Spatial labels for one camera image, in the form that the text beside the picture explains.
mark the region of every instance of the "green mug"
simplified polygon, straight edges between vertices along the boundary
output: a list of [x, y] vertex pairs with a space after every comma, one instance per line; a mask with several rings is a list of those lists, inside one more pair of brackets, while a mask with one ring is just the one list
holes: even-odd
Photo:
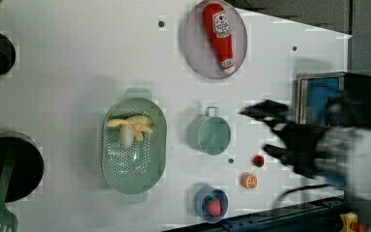
[[192, 148], [212, 156], [219, 155], [227, 149], [231, 141], [231, 129], [224, 119], [218, 117], [217, 107], [207, 107], [206, 115], [196, 118], [191, 123], [188, 141]]

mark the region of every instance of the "red ball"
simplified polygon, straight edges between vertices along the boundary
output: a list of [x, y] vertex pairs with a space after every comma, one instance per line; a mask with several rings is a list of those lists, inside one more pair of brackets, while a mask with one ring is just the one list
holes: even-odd
[[253, 163], [255, 166], [262, 167], [264, 166], [264, 158], [262, 156], [255, 156]]

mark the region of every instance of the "ketchup bottle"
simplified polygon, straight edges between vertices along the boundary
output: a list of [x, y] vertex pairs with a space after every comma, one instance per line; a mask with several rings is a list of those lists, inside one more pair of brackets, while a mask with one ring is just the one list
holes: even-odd
[[226, 73], [235, 70], [232, 37], [227, 15], [220, 4], [209, 4], [203, 11], [207, 35], [213, 45], [221, 68]]

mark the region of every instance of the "white plate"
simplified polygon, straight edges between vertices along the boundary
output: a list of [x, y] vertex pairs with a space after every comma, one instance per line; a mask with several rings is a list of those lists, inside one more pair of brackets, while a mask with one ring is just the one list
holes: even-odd
[[[236, 69], [232, 73], [226, 73], [219, 65], [210, 39], [207, 36], [203, 21], [203, 10], [211, 4], [218, 3], [223, 8], [230, 23], [233, 52]], [[183, 32], [183, 46], [189, 64], [199, 74], [209, 78], [225, 78], [234, 74], [243, 64], [246, 54], [246, 30], [240, 14], [230, 4], [221, 0], [206, 0], [199, 3], [189, 13]]]

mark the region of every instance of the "blue bowl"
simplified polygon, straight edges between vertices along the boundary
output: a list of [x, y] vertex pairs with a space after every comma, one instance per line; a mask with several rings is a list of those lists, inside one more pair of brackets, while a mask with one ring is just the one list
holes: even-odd
[[[212, 198], [219, 200], [221, 211], [219, 216], [213, 217], [206, 210], [207, 201]], [[228, 209], [228, 197], [221, 189], [205, 186], [201, 188], [195, 196], [195, 211], [197, 215], [204, 219], [207, 223], [217, 223], [225, 216]]]

